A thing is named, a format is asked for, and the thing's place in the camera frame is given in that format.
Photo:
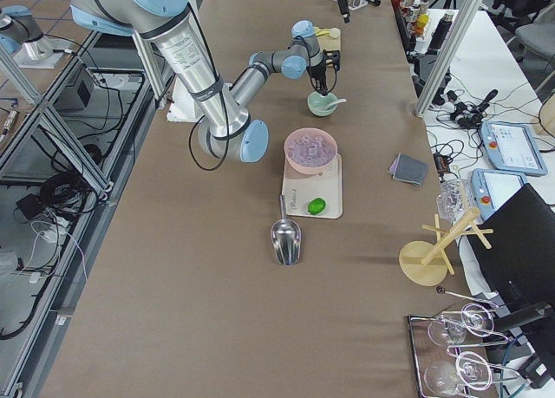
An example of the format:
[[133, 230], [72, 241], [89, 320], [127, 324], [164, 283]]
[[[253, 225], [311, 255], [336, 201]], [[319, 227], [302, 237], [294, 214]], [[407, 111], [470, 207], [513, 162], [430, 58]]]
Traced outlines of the beige plastic tray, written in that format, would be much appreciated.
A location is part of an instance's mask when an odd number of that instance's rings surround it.
[[[343, 214], [341, 155], [338, 154], [326, 170], [315, 175], [301, 174], [286, 161], [282, 194], [286, 213], [290, 216], [338, 219]], [[317, 198], [325, 201], [325, 208], [312, 215], [309, 213], [309, 203]]]

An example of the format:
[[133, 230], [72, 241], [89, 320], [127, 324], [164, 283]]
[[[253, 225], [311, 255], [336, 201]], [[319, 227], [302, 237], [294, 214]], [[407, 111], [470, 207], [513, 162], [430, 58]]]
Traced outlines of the mint green bowl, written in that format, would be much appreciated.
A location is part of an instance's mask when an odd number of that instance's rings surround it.
[[332, 108], [331, 110], [324, 110], [328, 104], [335, 100], [337, 100], [337, 96], [333, 93], [322, 96], [314, 91], [307, 96], [307, 105], [309, 110], [315, 116], [325, 117], [332, 114], [336, 110], [337, 106], [335, 108]]

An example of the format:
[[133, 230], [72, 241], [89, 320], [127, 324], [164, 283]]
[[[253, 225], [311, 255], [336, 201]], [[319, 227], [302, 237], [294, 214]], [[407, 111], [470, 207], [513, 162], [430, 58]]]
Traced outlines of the blue teach pendant near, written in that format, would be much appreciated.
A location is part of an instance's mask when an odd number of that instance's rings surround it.
[[499, 210], [524, 184], [523, 173], [476, 168], [471, 174], [471, 188], [483, 220]]

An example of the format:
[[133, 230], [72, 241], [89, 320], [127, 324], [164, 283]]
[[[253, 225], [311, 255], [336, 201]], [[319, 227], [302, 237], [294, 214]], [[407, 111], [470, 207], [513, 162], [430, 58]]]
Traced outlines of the wine glass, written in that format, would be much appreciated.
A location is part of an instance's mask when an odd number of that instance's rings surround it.
[[428, 337], [438, 346], [460, 345], [467, 334], [484, 338], [493, 331], [493, 314], [478, 303], [468, 303], [460, 311], [444, 311], [428, 325]]
[[453, 361], [431, 363], [424, 372], [427, 389], [438, 397], [476, 397], [493, 383], [493, 373], [480, 355], [466, 351]]

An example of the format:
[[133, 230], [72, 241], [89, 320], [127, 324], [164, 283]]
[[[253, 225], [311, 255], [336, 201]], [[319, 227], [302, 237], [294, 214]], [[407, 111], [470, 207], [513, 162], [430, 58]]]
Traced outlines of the black monitor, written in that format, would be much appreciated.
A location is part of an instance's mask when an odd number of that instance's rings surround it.
[[510, 311], [554, 305], [554, 211], [532, 185], [522, 186], [480, 225], [491, 229], [487, 249], [468, 239], [490, 289]]

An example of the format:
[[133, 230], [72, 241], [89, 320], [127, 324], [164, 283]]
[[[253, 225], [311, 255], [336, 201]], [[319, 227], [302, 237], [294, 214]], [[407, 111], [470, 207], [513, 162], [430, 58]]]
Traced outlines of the wine glass lower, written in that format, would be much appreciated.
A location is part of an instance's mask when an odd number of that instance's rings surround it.
[[466, 351], [453, 361], [431, 363], [424, 372], [427, 389], [438, 397], [476, 397], [493, 383], [493, 373], [480, 355]]

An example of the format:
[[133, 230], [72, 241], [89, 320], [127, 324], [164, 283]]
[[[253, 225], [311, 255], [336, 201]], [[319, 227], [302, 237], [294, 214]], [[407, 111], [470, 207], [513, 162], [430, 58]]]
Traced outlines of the green lime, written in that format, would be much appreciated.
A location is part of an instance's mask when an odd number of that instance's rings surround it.
[[318, 215], [325, 211], [327, 207], [326, 200], [323, 198], [314, 198], [307, 205], [307, 212], [310, 215]]

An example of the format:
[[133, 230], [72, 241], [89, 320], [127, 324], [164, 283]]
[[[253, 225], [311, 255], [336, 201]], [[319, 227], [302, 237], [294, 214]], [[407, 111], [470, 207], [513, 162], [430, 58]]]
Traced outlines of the blue teach pendant far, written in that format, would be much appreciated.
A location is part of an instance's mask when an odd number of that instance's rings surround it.
[[536, 177], [548, 174], [546, 163], [527, 125], [485, 121], [480, 126], [480, 137], [494, 168]]

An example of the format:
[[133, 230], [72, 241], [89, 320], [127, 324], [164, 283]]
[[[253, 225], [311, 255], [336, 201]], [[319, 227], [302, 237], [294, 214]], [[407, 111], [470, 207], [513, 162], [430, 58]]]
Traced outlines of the metal glass rack tray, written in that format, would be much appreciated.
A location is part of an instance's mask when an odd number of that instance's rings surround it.
[[480, 355], [486, 360], [493, 373], [491, 387], [476, 394], [476, 397], [488, 397], [496, 388], [503, 384], [516, 382], [519, 388], [523, 388], [527, 382], [515, 369], [492, 364], [487, 361], [484, 353], [477, 349], [468, 349], [464, 345], [438, 346], [428, 337], [428, 325], [433, 318], [428, 316], [410, 315], [406, 317], [408, 326], [408, 338], [415, 373], [415, 389], [418, 397], [438, 397], [430, 392], [424, 383], [424, 372], [434, 362], [453, 361], [462, 352], [470, 351]]

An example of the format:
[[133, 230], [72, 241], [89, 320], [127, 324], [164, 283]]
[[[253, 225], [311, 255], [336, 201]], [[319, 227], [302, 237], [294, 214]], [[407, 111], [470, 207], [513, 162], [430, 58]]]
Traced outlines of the bamboo cutting board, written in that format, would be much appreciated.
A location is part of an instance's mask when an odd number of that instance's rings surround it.
[[327, 51], [340, 51], [341, 35], [338, 38], [331, 38], [329, 36], [330, 29], [331, 28], [314, 28], [320, 48]]

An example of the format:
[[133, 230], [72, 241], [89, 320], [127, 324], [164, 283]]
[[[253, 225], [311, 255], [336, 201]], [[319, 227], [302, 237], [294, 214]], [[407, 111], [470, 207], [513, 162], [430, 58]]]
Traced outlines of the wooden cup tree stand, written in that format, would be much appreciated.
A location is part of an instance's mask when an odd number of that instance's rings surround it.
[[491, 249], [492, 245], [486, 235], [494, 233], [491, 228], [480, 229], [475, 220], [480, 216], [477, 207], [470, 207], [445, 231], [440, 228], [440, 216], [434, 215], [434, 226], [423, 225], [422, 228], [436, 234], [436, 243], [416, 240], [405, 244], [399, 252], [399, 265], [405, 276], [422, 286], [440, 284], [447, 274], [454, 274], [454, 267], [447, 256], [446, 249], [461, 236], [477, 236], [481, 243]]

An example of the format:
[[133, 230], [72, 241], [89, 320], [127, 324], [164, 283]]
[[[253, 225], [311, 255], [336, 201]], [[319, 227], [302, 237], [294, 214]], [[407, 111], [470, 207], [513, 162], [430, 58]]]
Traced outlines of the aluminium frame post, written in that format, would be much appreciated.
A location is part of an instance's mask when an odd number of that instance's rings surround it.
[[464, 0], [421, 95], [415, 103], [415, 116], [422, 118], [428, 110], [481, 2], [482, 0]]

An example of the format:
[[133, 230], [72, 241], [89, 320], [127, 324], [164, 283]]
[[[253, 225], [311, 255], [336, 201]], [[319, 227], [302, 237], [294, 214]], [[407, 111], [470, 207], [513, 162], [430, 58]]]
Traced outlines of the white ceramic spoon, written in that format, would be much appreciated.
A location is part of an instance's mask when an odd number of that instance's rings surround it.
[[338, 106], [341, 103], [345, 103], [347, 100], [344, 98], [341, 99], [337, 99], [335, 101], [332, 101], [330, 104], [328, 104], [324, 110], [331, 110], [332, 108], [335, 108], [336, 106]]

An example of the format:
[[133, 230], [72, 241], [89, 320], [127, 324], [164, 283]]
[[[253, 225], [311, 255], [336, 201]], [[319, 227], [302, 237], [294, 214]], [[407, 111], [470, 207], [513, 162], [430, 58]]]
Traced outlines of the blue teach pendant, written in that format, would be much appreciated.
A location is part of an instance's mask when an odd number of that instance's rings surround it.
[[523, 173], [476, 168], [471, 174], [471, 188], [483, 220], [499, 210], [524, 184]]
[[536, 177], [548, 174], [546, 163], [527, 125], [485, 121], [480, 126], [480, 137], [494, 168]]

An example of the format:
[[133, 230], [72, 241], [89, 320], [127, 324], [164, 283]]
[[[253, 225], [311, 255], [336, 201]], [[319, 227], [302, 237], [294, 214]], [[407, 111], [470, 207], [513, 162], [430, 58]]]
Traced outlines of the grey folded cloth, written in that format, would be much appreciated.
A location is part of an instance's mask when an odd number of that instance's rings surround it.
[[429, 164], [404, 153], [398, 153], [388, 169], [392, 178], [413, 186], [421, 186], [428, 174]]

